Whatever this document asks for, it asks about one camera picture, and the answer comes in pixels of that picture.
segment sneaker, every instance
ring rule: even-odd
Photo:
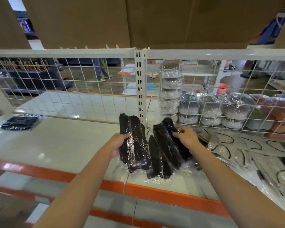
[[[109,78],[109,77],[113,77],[113,75],[105,76],[104,78]]]

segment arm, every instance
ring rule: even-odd
[[[191,128],[182,127],[180,132],[173,135],[199,162],[238,227],[285,228],[285,212],[280,207],[217,159]]]
[[[109,163],[128,134],[114,134],[46,209],[34,228],[84,226]]]

